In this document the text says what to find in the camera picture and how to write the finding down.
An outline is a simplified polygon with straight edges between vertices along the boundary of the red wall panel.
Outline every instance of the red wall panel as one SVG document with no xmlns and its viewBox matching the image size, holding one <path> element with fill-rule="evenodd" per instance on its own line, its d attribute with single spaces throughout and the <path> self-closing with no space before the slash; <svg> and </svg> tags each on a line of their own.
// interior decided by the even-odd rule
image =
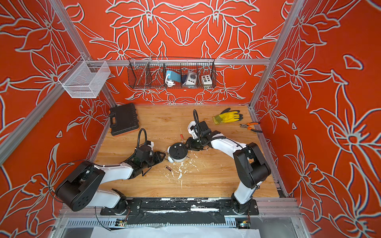
<svg viewBox="0 0 381 238">
<path fill-rule="evenodd" d="M 0 1 L 0 143 L 79 56 L 48 1 Z"/>
<path fill-rule="evenodd" d="M 292 4 L 284 0 L 62 2 L 91 56 L 100 60 L 148 57 L 151 52 L 160 57 L 268 58 Z M 243 104 L 250 101 L 259 80 L 256 76 L 263 69 L 217 69 L 217 88 L 184 92 L 164 87 L 134 90 L 128 86 L 126 68 L 117 67 L 108 87 L 123 104 L 130 100 L 141 104 Z M 220 91 L 226 97 L 215 100 Z"/>
<path fill-rule="evenodd" d="M 49 235 L 62 204 L 49 196 L 48 181 L 56 188 L 73 170 L 65 165 L 53 175 L 60 165 L 91 157 L 109 108 L 103 93 L 97 99 L 62 94 L 1 166 L 0 234 Z"/>
<path fill-rule="evenodd" d="M 255 110 L 313 237 L 379 237 L 381 7 L 307 1 Z"/>
</svg>

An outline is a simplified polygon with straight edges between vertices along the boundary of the pliers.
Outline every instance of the pliers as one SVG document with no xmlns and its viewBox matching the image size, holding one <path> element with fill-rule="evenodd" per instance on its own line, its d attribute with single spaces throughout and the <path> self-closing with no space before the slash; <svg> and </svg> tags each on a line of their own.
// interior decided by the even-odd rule
<svg viewBox="0 0 381 238">
<path fill-rule="evenodd" d="M 252 130 L 252 131 L 258 132 L 258 133 L 263 133 L 263 131 L 255 130 L 252 127 L 250 127 L 252 125 L 259 125 L 259 122 L 251 122 L 251 123 L 247 123 L 247 124 L 240 124 L 241 127 L 247 128 L 248 130 Z"/>
</svg>

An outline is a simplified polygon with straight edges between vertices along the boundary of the work glove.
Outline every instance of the work glove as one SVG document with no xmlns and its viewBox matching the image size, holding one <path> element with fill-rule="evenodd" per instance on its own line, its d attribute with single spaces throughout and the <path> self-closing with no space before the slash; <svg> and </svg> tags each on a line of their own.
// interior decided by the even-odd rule
<svg viewBox="0 0 381 238">
<path fill-rule="evenodd" d="M 213 121 L 216 125 L 220 124 L 221 122 L 227 123 L 240 121 L 243 119 L 243 115 L 239 114 L 239 112 L 239 110 L 230 111 L 230 108 L 227 108 L 223 110 L 221 114 L 213 117 Z"/>
</svg>

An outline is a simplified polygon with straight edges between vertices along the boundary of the white cable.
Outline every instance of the white cable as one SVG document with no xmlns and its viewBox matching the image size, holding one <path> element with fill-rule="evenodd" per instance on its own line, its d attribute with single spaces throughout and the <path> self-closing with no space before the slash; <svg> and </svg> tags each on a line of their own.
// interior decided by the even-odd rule
<svg viewBox="0 0 381 238">
<path fill-rule="evenodd" d="M 167 75 L 165 76 L 165 83 L 168 85 L 168 87 L 172 87 L 172 86 L 174 85 L 174 81 L 168 79 L 168 76 L 169 76 L 169 75 L 170 75 L 170 74 L 167 73 Z"/>
</svg>

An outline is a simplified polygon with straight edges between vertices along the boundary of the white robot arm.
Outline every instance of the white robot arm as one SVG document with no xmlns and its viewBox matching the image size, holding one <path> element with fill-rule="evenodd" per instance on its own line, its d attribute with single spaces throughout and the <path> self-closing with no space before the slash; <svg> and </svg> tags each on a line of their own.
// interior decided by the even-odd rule
<svg viewBox="0 0 381 238">
<path fill-rule="evenodd" d="M 145 142 L 140 145 L 142 131 L 145 134 Z M 127 210 L 126 197 L 115 189 L 102 190 L 98 187 L 109 181 L 145 175 L 152 166 L 161 163 L 165 158 L 165 153 L 154 152 L 153 149 L 154 143 L 147 140 L 146 131 L 141 129 L 135 152 L 127 160 L 118 165 L 107 166 L 85 160 L 57 186 L 55 194 L 73 211 L 89 206 L 102 206 L 112 208 L 115 214 L 123 214 Z"/>
<path fill-rule="evenodd" d="M 219 131 L 211 131 L 205 121 L 198 122 L 197 112 L 194 110 L 195 121 L 188 125 L 188 132 L 192 135 L 185 146 L 188 150 L 203 150 L 208 145 L 232 157 L 241 180 L 236 191 L 232 194 L 233 209 L 241 214 L 250 205 L 250 200 L 259 185 L 271 174 L 262 152 L 255 143 L 243 144 L 225 137 Z"/>
</svg>

